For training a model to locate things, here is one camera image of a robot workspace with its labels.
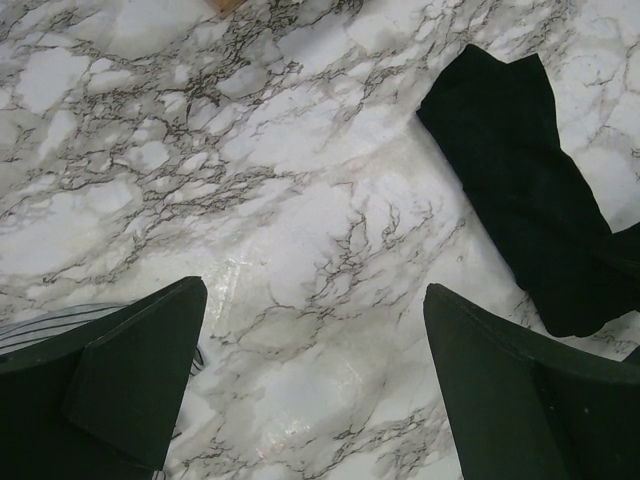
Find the black underwear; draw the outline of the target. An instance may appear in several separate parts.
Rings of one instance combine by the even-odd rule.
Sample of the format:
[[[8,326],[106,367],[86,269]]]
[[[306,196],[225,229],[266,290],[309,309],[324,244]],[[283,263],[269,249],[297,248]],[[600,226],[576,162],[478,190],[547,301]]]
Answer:
[[[417,112],[547,331],[585,337],[639,306],[639,229],[613,231],[560,142],[537,55],[467,46]]]

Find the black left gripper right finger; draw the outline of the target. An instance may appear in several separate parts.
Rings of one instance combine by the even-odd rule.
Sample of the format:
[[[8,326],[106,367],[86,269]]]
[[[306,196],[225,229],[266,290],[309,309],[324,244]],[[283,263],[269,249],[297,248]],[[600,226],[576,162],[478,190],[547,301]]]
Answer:
[[[464,478],[638,478],[637,351],[578,350],[440,284],[423,312]]]

